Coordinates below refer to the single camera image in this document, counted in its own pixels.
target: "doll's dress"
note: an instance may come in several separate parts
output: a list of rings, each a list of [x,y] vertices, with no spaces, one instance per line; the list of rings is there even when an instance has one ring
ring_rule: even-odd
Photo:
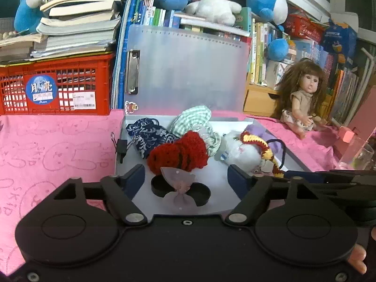
[[[312,101],[312,94],[304,91],[303,89],[299,89],[296,92],[291,93],[290,99],[293,100],[293,97],[296,97],[300,102],[300,111],[304,115],[308,115],[309,108],[311,107],[311,101]],[[300,120],[297,120],[293,117],[292,111],[288,109],[282,110],[282,116],[281,121],[286,123],[294,123],[297,124],[299,127],[301,127],[304,131],[309,132],[313,128],[313,124],[309,126],[305,126]]]

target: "doll's hair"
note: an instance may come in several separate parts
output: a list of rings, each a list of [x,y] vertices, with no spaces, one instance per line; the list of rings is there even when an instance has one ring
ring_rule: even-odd
[[[292,103],[290,95],[299,90],[300,79],[306,74],[318,77],[317,91],[312,95],[311,107],[309,108],[310,114],[318,114],[318,109],[325,99],[327,81],[324,71],[319,65],[315,64],[311,59],[303,58],[286,69],[281,82],[278,84],[279,101],[275,111],[275,117],[280,118],[283,109],[291,110]]]

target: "glass cup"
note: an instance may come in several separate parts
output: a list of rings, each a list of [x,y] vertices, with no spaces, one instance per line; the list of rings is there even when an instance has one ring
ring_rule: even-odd
[[[338,162],[338,169],[364,170],[371,161],[375,151],[358,136],[354,136]]]

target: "wooden drawer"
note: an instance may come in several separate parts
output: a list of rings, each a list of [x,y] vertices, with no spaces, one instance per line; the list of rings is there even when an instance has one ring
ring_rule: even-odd
[[[278,95],[275,91],[270,93],[268,91],[268,89],[248,88],[243,111],[247,114],[271,117],[277,107]]]

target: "red crocheted toy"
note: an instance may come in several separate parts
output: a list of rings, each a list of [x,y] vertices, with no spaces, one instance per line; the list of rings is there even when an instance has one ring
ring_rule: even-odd
[[[206,166],[208,158],[204,140],[198,133],[189,131],[173,144],[166,143],[154,148],[147,158],[147,165],[156,175],[161,174],[161,167],[190,172],[194,168]]]

